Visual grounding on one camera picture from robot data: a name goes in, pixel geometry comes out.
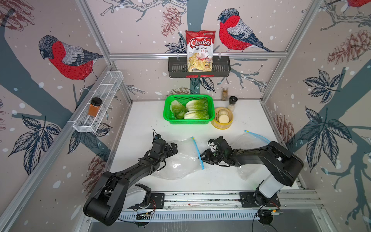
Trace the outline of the clear zipper bag blue seal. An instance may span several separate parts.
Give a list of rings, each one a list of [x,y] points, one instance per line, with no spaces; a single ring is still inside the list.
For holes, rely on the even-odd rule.
[[[155,171],[152,176],[177,180],[203,169],[193,137],[182,141],[173,141],[173,143],[178,145],[178,153],[167,158],[165,160],[166,166],[160,171]]]

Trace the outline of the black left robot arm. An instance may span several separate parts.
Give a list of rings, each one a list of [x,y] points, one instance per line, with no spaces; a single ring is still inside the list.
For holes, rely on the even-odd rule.
[[[177,153],[177,144],[169,144],[161,135],[154,135],[152,148],[135,165],[120,172],[107,171],[100,176],[83,207],[83,213],[111,226],[124,209],[128,189],[142,178],[160,171],[160,164]]]

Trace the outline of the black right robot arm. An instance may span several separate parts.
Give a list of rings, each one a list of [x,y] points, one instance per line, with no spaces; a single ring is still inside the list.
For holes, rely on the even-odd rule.
[[[279,207],[277,198],[284,186],[292,187],[302,171],[303,161],[279,143],[272,141],[267,145],[253,149],[232,149],[222,137],[210,139],[209,149],[199,159],[210,165],[242,167],[250,164],[264,165],[270,174],[258,185],[254,192],[241,192],[243,207]]]

